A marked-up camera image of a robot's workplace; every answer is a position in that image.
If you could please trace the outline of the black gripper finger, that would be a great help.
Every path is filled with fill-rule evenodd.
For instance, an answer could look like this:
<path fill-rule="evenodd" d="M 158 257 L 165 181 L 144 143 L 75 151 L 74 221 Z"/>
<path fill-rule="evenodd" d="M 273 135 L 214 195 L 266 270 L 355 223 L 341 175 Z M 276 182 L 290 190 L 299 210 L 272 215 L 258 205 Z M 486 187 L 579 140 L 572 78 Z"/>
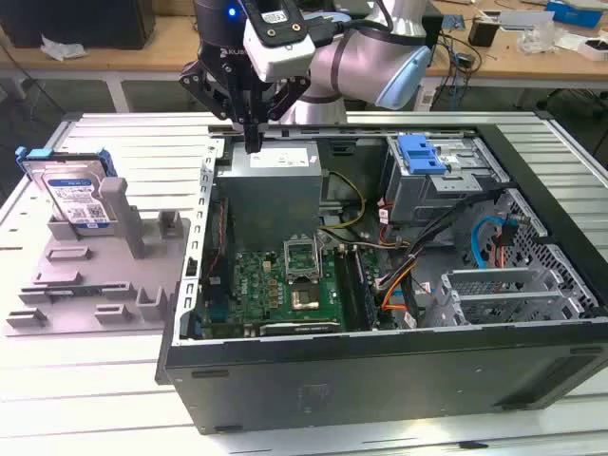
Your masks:
<path fill-rule="evenodd" d="M 184 68 L 180 84 L 218 119 L 230 120 L 233 128 L 242 134 L 246 152 L 254 153 L 255 123 L 246 104 L 237 67 L 233 63 L 220 63 L 214 82 L 208 80 L 208 74 L 203 62 L 197 60 Z"/>
<path fill-rule="evenodd" d="M 285 82 L 259 82 L 253 89 L 253 152 L 260 151 L 269 121 L 278 121 L 311 85 L 308 76 L 294 76 Z"/>

